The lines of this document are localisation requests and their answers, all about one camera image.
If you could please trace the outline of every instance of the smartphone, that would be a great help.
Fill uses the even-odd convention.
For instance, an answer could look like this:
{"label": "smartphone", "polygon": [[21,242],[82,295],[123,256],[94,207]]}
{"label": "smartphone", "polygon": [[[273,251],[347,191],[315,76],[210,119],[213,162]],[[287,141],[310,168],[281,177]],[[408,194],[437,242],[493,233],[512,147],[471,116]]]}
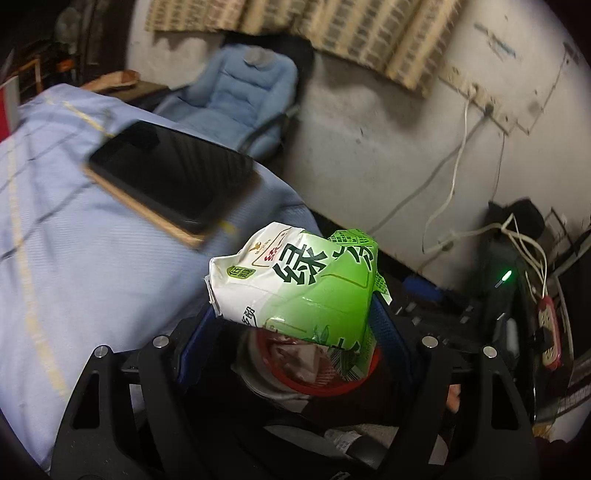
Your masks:
{"label": "smartphone", "polygon": [[201,138],[138,121],[93,153],[88,168],[195,235],[219,219],[245,188],[253,160]]}

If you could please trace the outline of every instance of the blue cushioned chair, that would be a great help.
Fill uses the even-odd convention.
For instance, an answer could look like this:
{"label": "blue cushioned chair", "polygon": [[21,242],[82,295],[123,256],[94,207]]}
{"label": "blue cushioned chair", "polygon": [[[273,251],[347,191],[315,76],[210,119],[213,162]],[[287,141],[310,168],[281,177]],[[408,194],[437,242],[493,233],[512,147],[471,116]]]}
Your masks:
{"label": "blue cushioned chair", "polygon": [[297,83],[298,69],[288,56],[230,44],[194,83],[166,97],[154,113],[260,160],[277,149],[284,122],[297,111]]}

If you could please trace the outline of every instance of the green and white carton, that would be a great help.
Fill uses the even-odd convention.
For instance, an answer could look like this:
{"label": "green and white carton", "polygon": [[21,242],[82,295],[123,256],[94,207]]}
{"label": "green and white carton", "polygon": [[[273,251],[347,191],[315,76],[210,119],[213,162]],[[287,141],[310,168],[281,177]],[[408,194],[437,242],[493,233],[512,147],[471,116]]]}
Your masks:
{"label": "green and white carton", "polygon": [[367,375],[375,348],[371,295],[378,290],[391,301],[377,257],[377,243],[360,230],[326,240],[271,223],[236,255],[210,260],[210,302],[227,320],[328,346],[337,371],[356,380]]}

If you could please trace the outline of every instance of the metal screw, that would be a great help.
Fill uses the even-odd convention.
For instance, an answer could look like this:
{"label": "metal screw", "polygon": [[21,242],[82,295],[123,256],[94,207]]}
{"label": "metal screw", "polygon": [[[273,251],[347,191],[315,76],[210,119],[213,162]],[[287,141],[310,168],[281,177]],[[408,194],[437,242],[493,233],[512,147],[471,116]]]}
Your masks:
{"label": "metal screw", "polygon": [[482,349],[482,353],[484,353],[488,358],[496,357],[496,350],[494,347],[487,345]]}
{"label": "metal screw", "polygon": [[435,337],[430,336],[430,335],[423,337],[423,340],[421,340],[421,342],[427,348],[435,348],[437,345],[439,345],[439,342],[437,341],[437,339]]}
{"label": "metal screw", "polygon": [[95,357],[97,358],[103,358],[107,353],[109,353],[109,348],[105,345],[95,348]]}
{"label": "metal screw", "polygon": [[162,348],[168,345],[168,337],[166,335],[157,336],[154,340],[152,340],[152,345],[156,348]]}

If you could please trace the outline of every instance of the beige curtain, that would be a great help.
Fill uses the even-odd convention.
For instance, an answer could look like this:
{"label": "beige curtain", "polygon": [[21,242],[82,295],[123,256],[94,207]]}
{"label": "beige curtain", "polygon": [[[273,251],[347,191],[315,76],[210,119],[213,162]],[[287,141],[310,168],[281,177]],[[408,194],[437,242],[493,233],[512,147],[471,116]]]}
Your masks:
{"label": "beige curtain", "polygon": [[152,0],[151,31],[288,31],[427,96],[466,0]]}

